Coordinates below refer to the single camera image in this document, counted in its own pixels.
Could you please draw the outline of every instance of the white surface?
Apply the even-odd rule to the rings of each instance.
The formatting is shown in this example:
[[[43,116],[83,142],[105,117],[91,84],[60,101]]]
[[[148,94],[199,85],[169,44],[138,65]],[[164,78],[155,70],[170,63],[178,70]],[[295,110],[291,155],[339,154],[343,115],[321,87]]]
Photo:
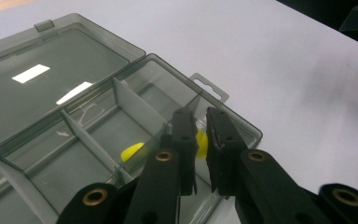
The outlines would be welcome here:
[[[77,12],[226,91],[300,186],[358,189],[357,42],[275,1],[50,2],[0,12],[0,38]],[[233,200],[210,223],[239,223]]]

